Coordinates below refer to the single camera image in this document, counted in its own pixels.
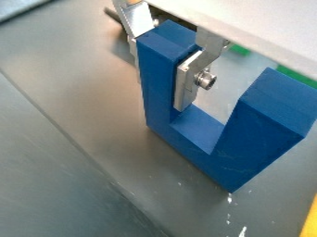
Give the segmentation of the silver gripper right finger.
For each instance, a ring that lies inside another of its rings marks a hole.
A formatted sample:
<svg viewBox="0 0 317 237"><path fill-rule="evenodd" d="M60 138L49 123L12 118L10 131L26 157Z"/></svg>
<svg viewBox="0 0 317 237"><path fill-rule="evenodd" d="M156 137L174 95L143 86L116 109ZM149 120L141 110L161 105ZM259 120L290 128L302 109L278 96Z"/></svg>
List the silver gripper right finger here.
<svg viewBox="0 0 317 237"><path fill-rule="evenodd" d="M199 49L176 67L174 108L182 112L195 99L199 88L208 90L216 76L210 64L230 45L230 41L202 27L196 28L195 44Z"/></svg>

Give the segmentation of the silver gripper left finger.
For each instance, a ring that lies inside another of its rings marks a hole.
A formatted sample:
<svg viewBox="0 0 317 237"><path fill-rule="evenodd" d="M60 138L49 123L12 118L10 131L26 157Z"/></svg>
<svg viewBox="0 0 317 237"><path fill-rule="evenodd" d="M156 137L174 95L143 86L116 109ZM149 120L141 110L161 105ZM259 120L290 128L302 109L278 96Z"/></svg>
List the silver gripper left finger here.
<svg viewBox="0 0 317 237"><path fill-rule="evenodd" d="M144 0L112 0L119 20L127 34L129 53L133 56L136 73L140 73L136 38L153 29L149 7Z"/></svg>

